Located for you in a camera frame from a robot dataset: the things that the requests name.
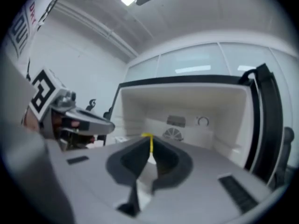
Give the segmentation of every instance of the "black rubber mat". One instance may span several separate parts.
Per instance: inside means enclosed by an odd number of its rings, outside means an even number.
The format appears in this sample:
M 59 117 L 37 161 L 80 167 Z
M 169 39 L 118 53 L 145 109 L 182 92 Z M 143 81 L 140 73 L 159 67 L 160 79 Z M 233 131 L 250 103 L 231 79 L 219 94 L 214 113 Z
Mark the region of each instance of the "black rubber mat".
M 257 201 L 241 186 L 241 184 L 233 176 L 230 175 L 219 178 L 219 181 L 242 213 L 245 213 L 257 206 Z

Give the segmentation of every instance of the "black strip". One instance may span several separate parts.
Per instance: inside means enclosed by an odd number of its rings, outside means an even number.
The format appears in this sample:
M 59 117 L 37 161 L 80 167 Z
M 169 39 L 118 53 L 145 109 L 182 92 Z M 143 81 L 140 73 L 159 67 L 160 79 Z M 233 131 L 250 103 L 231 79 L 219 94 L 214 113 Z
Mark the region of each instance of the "black strip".
M 80 157 L 76 157 L 76 158 L 72 158 L 72 159 L 68 159 L 67 162 L 72 165 L 72 164 L 75 164 L 75 163 L 78 163 L 78 162 L 83 162 L 83 161 L 86 161 L 86 160 L 89 160 L 88 157 L 86 156 L 80 156 Z
M 144 80 L 136 80 L 119 84 L 110 111 L 110 117 L 114 109 L 116 98 L 121 88 L 137 85 L 148 84 L 171 84 L 171 83 L 220 83 L 220 84 L 239 84 L 240 77 L 222 76 L 222 75 L 200 75 L 200 76 L 175 76 L 175 77 L 158 77 Z
M 26 79 L 30 82 L 31 77 L 30 77 L 30 74 L 29 74 L 29 68 L 30 68 L 30 58 L 29 58 L 29 62 L 28 62 L 28 66 L 27 66 L 27 74 L 26 74 Z
M 252 135 L 252 142 L 250 146 L 250 151 L 248 154 L 248 158 L 245 164 L 245 169 L 250 170 L 254 157 L 256 155 L 258 138 L 260 135 L 260 125 L 261 125 L 261 112 L 260 112 L 260 105 L 258 99 L 258 92 L 257 87 L 254 81 L 251 81 L 250 84 L 251 96 L 252 96 L 252 104 L 253 104 L 253 135 Z
M 282 145 L 282 104 L 276 79 L 266 64 L 256 68 L 257 85 L 263 102 L 263 138 L 253 173 L 268 182 Z
M 248 212 L 249 210 L 257 206 L 257 201 L 241 186 L 241 184 L 233 176 L 230 175 L 222 177 L 218 180 L 242 213 Z

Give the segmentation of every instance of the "white wall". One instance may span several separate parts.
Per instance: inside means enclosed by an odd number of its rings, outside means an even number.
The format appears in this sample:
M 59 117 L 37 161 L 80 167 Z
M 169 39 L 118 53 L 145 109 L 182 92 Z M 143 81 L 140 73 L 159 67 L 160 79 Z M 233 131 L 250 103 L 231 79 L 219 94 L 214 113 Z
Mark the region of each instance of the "white wall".
M 31 78 L 46 66 L 77 94 L 77 106 L 96 99 L 94 111 L 103 115 L 123 80 L 125 63 L 105 39 L 59 12 L 51 12 L 37 32 L 30 56 Z

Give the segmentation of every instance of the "black slot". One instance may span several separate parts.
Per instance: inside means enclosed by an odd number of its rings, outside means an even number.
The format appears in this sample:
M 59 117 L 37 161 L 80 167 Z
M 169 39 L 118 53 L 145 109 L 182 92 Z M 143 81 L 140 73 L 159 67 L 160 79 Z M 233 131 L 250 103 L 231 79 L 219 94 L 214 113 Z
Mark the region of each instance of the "black slot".
M 78 163 L 78 162 L 83 162 L 83 161 L 86 161 L 86 160 L 89 160 L 89 158 L 86 157 L 86 156 L 80 156 L 80 157 L 77 157 L 77 158 L 68 159 L 67 162 L 70 165 L 72 165 L 72 164 L 75 164 L 75 163 Z
M 257 206 L 257 201 L 241 186 L 241 184 L 233 176 L 219 178 L 219 182 L 228 192 L 228 194 L 242 213 L 245 213 Z

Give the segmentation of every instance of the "ceiling pipe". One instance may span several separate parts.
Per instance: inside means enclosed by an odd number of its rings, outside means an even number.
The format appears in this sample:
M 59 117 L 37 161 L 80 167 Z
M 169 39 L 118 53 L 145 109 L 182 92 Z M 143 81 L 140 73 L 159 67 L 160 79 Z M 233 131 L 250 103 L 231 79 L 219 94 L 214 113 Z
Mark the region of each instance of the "ceiling pipe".
M 138 56 L 138 53 L 114 31 L 109 29 L 99 20 L 82 11 L 80 8 L 77 8 L 69 2 L 59 0 L 54 6 L 54 9 L 88 26 L 90 29 L 111 42 L 130 59 L 134 59 Z

